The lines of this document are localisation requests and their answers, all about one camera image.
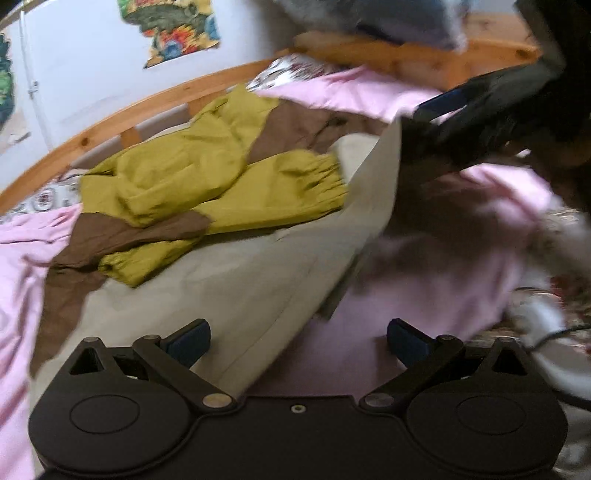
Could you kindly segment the green anime character poster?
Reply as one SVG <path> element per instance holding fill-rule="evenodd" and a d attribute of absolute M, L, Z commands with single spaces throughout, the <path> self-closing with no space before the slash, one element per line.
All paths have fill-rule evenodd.
<path fill-rule="evenodd" d="M 0 129 L 3 129 L 15 110 L 15 83 L 12 61 L 9 58 L 10 45 L 10 40 L 2 33 L 0 43 Z"/>

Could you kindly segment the landscape flower poster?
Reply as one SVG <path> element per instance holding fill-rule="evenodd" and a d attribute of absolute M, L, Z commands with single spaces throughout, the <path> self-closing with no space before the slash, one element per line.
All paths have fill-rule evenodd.
<path fill-rule="evenodd" d="M 121 19 L 151 40 L 144 68 L 216 48 L 221 43 L 211 1 L 118 1 Z"/>

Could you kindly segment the white wall pipe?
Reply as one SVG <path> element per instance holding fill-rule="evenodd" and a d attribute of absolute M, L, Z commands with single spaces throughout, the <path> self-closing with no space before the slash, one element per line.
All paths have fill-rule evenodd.
<path fill-rule="evenodd" d="M 26 14 L 24 10 L 20 11 L 18 20 L 21 52 L 27 81 L 27 93 L 33 104 L 35 118 L 40 128 L 43 142 L 47 151 L 50 152 L 54 149 L 54 143 L 51 132 L 47 126 L 47 118 L 43 109 L 42 99 L 40 97 L 40 83 L 34 71 L 33 56 L 29 45 L 29 35 L 26 23 Z"/>

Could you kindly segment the pink bed sheet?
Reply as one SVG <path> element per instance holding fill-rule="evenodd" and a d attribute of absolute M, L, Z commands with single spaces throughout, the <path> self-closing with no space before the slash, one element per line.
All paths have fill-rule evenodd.
<path fill-rule="evenodd" d="M 385 124 L 435 96 L 432 89 L 366 67 L 280 84 L 263 79 L 242 88 Z M 49 267 L 68 244 L 82 210 L 82 178 L 73 205 L 22 214 L 1 227 L 5 479 L 35 475 L 27 428 L 30 404 L 44 389 L 36 389 L 30 364 Z M 546 183 L 531 170 L 490 163 L 427 182 L 402 182 L 382 233 L 242 394 L 359 397 L 397 371 L 397 361 L 386 351 L 391 319 L 403 318 L 430 335 L 465 340 L 496 324 L 522 277 L 526 249 L 550 197 Z"/>

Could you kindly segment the plastic bag of clothes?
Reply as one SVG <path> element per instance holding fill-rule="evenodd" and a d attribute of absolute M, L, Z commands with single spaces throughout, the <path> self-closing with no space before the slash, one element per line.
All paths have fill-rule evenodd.
<path fill-rule="evenodd" d="M 467 47 L 464 21 L 472 7 L 470 1 L 447 0 L 284 0 L 277 5 L 308 31 L 369 35 L 444 50 Z"/>

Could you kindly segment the beige brown olive hooded jacket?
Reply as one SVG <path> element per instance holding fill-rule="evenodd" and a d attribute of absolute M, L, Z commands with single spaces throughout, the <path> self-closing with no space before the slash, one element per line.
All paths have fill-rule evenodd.
<path fill-rule="evenodd" d="M 202 318 L 212 347 L 192 370 L 248 390 L 382 233 L 421 132 L 236 87 L 98 164 L 46 277 L 36 389 L 85 337 L 121 346 Z"/>

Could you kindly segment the wooden bed frame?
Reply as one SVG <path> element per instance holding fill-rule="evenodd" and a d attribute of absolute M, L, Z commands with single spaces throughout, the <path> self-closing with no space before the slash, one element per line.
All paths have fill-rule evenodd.
<path fill-rule="evenodd" d="M 461 52 L 418 44 L 396 46 L 370 37 L 322 32 L 295 36 L 291 52 L 339 65 L 366 65 L 440 90 L 454 88 L 479 74 L 531 63 L 541 54 L 532 33 L 514 15 L 473 14 L 467 27 L 468 46 Z M 69 170 L 73 163 L 101 144 L 118 138 L 123 147 L 135 145 L 141 140 L 139 124 L 179 106 L 186 106 L 189 114 L 195 115 L 209 101 L 232 86 L 255 78 L 269 65 L 270 60 L 264 59 L 224 69 L 163 90 L 113 113 L 73 136 L 20 175 L 2 192 L 2 211 L 8 211 Z"/>

